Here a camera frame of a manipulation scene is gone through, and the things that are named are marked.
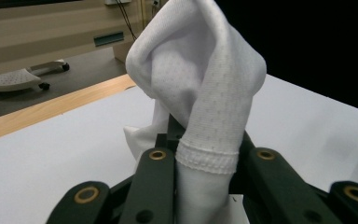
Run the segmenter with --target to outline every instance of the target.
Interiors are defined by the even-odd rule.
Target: black metal part
[[[334,183],[327,196],[327,204],[343,223],[358,224],[358,183],[340,181]]]
[[[107,223],[106,203],[109,187],[101,182],[88,181],[71,188],[54,208],[47,224]]]
[[[174,156],[167,148],[152,148],[142,155],[120,224],[173,223]]]
[[[341,223],[277,151],[256,147],[246,163],[270,223]]]
[[[168,122],[168,131],[167,131],[167,148],[176,151],[178,147],[179,140],[185,134],[185,128],[172,116]]]

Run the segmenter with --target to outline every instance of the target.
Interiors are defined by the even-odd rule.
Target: cable
[[[117,4],[118,4],[118,7],[120,8],[120,11],[121,11],[121,14],[123,15],[123,18],[124,18],[124,21],[126,22],[127,24],[127,27],[129,28],[131,34],[132,34],[132,38],[133,40],[136,40],[136,35],[133,33],[132,31],[132,28],[131,28],[131,24],[130,24],[130,20],[129,20],[129,17],[127,15],[127,11],[126,9],[124,8],[123,6],[123,3],[121,3],[120,0],[116,0]]]

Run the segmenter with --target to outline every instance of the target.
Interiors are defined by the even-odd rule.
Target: dotted fabric
[[[179,162],[234,173],[265,62],[213,1],[169,2],[133,44],[127,71],[186,127]]]
[[[264,59],[214,0],[170,0],[132,45],[126,67],[162,116],[148,127],[125,128],[133,155],[153,146],[169,114],[186,127],[175,155],[176,223],[241,223],[228,185],[253,96],[266,77]]]

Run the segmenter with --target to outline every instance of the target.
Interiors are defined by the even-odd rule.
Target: fabric fold
[[[152,141],[141,135],[161,131],[169,114],[186,128],[175,156],[176,223],[235,223],[223,208],[253,96],[266,77],[263,57],[213,0],[170,0],[132,45],[126,67],[156,99],[155,112],[165,111],[155,113],[150,127],[128,134],[129,146]]]

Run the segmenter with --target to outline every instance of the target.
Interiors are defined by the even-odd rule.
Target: white tabletop
[[[45,223],[71,187],[89,180],[113,187],[132,175],[123,127],[149,125],[153,108],[134,87],[0,137],[0,224]],[[268,76],[247,132],[315,187],[358,182],[357,108]]]

